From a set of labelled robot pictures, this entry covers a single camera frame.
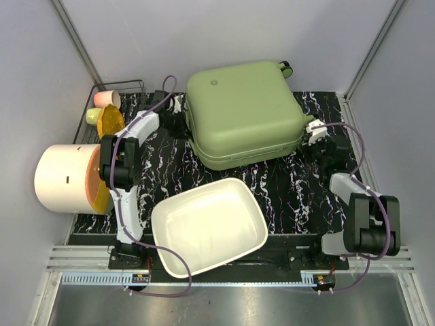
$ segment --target metal floor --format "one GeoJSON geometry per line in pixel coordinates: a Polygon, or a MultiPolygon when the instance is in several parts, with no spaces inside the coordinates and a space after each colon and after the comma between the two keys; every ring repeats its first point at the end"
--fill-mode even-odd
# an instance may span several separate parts
{"type": "MultiPolygon", "coordinates": [[[[337,275],[337,288],[350,285],[357,277],[337,275]]],[[[151,291],[179,290],[152,287],[151,291]]],[[[350,292],[321,296],[278,287],[197,287],[187,297],[166,299],[129,296],[119,287],[61,285],[49,325],[401,326],[412,323],[396,276],[369,274],[350,292]]]]}

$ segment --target wire dish rack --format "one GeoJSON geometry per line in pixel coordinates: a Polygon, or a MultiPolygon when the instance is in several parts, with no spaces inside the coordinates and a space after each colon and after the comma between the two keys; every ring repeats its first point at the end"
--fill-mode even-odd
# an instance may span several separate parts
{"type": "Polygon", "coordinates": [[[98,137],[97,127],[91,126],[86,123],[86,111],[94,107],[93,98],[94,95],[100,90],[116,90],[121,96],[121,108],[120,111],[124,116],[124,121],[126,118],[131,116],[136,116],[137,110],[145,104],[145,83],[142,79],[133,79],[126,81],[115,81],[111,83],[95,84],[89,92],[88,100],[86,101],[86,106],[84,107],[82,118],[80,119],[79,126],[74,136],[73,144],[98,144],[100,139],[98,137]],[[132,100],[134,105],[128,107],[126,105],[126,99],[132,100]],[[133,114],[129,113],[128,110],[133,109],[135,112],[133,114]]]}

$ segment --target cylindrical bin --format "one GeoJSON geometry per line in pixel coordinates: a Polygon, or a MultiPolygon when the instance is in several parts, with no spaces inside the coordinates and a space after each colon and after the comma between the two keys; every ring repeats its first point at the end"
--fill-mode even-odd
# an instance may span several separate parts
{"type": "Polygon", "coordinates": [[[112,205],[99,177],[100,145],[53,145],[35,172],[39,201],[59,213],[102,214],[112,205]]]}

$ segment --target black marble surface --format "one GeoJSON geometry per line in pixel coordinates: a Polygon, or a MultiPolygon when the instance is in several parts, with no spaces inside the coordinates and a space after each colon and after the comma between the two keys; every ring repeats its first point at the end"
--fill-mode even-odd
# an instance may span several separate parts
{"type": "MultiPolygon", "coordinates": [[[[136,94],[123,96],[122,112],[130,122],[137,112],[136,94]]],[[[343,120],[333,92],[295,92],[306,114],[318,114],[325,122],[343,120]]],[[[342,128],[330,128],[330,134],[344,134],[342,128]]],[[[324,188],[315,164],[308,164],[301,153],[259,162],[225,171],[205,168],[194,155],[189,142],[172,139],[159,129],[146,142],[142,156],[142,183],[137,199],[144,234],[151,233],[153,207],[182,191],[227,177],[243,180],[260,205],[270,234],[306,234],[342,230],[345,214],[338,198],[324,188]]],[[[78,215],[75,234],[115,234],[113,212],[103,215],[78,215]]]]}

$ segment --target cup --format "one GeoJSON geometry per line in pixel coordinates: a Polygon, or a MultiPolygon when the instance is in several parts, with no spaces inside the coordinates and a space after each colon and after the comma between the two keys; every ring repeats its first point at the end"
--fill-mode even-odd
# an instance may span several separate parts
{"type": "Polygon", "coordinates": [[[86,122],[88,124],[92,124],[93,126],[97,125],[98,115],[100,114],[102,109],[99,107],[93,107],[92,109],[88,109],[86,112],[86,122]]]}
{"type": "Polygon", "coordinates": [[[100,109],[104,109],[109,104],[121,108],[121,96],[115,90],[106,90],[94,95],[94,104],[100,109]]]}

